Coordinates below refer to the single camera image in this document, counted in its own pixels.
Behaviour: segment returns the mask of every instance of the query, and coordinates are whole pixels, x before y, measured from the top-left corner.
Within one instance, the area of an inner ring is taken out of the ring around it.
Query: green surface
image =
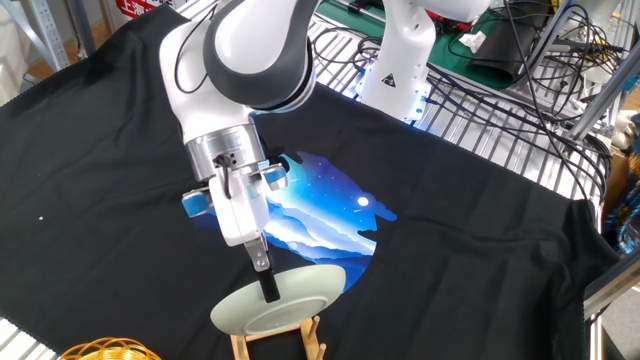
[[[384,17],[384,12],[381,10],[376,8],[368,8],[367,10]],[[323,2],[318,7],[318,12],[321,15],[327,16],[341,24],[344,24],[345,26],[362,31],[369,36],[380,37],[384,33],[384,24],[381,24],[379,21],[371,19],[365,15],[350,13],[344,8],[344,6],[333,2]],[[482,31],[485,35],[489,35],[496,23],[495,20],[497,19],[497,16],[485,13],[478,21],[478,24],[480,25],[475,26],[473,32]],[[468,47],[454,39],[457,37],[458,36],[456,35],[449,34],[438,36],[433,50],[431,51],[429,62],[493,89],[502,90],[511,85],[511,81],[501,79],[499,76],[496,76],[494,73],[486,69],[469,66],[469,59],[452,54],[448,49],[448,44],[450,41],[454,40],[451,44],[451,50],[453,52],[465,56],[473,56],[473,53]]]

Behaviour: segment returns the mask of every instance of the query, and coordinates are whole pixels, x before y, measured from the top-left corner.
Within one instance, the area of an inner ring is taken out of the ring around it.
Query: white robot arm
[[[385,0],[382,48],[364,79],[362,102],[407,119],[427,95],[435,28],[424,9],[466,21],[489,1]],[[251,114],[289,111],[310,96],[315,72],[307,28],[318,3],[221,1],[205,26],[184,24],[160,48],[171,108],[196,178],[208,185],[185,194],[183,205],[189,216],[215,208],[227,244],[247,249],[267,302],[279,295],[263,235],[266,194],[286,186],[286,173],[277,163],[260,167],[265,155]]]
[[[426,67],[436,29],[425,9],[469,22],[490,0],[385,0],[386,25],[377,60],[357,87],[360,101],[410,122],[420,120],[429,95]]]

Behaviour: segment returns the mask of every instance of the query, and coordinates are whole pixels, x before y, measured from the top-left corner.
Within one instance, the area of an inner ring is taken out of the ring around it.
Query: black t-shirt
[[[151,11],[0,108],[0,315],[56,351],[114,336],[232,358],[209,312],[255,275],[180,204],[198,184],[158,48],[184,21]],[[320,85],[256,123],[292,167],[270,200],[277,270],[347,270],[327,359],[584,358],[582,294],[616,261],[585,203]],[[295,334],[250,351],[304,354]]]

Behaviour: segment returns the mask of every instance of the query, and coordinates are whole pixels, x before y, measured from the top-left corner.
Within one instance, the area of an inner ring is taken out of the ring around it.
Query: wooden plate stand
[[[322,360],[324,352],[327,350],[327,345],[318,344],[318,337],[316,336],[316,330],[318,329],[318,323],[320,322],[319,316],[314,316],[313,319],[307,319],[300,324],[290,326],[288,328],[274,331],[268,334],[262,335],[249,335],[249,336],[236,336],[231,335],[231,346],[233,347],[233,357],[235,360],[251,360],[249,358],[249,350],[247,349],[247,343],[249,341],[264,339],[270,336],[282,334],[289,331],[300,330],[302,336],[302,342],[304,343],[304,351],[307,353],[307,360]]]

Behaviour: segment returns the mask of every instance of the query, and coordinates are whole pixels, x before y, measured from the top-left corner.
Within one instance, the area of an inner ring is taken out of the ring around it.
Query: robot logo
[[[301,163],[287,157],[289,186],[269,195],[265,234],[272,246],[316,264],[343,267],[346,291],[364,273],[376,247],[359,232],[377,231],[376,217],[395,221],[397,216],[325,158],[298,156]],[[217,226],[211,215],[197,217],[196,225]]]
[[[391,87],[396,87],[396,81],[393,80],[393,74],[387,75],[384,79],[382,79],[382,82]]]

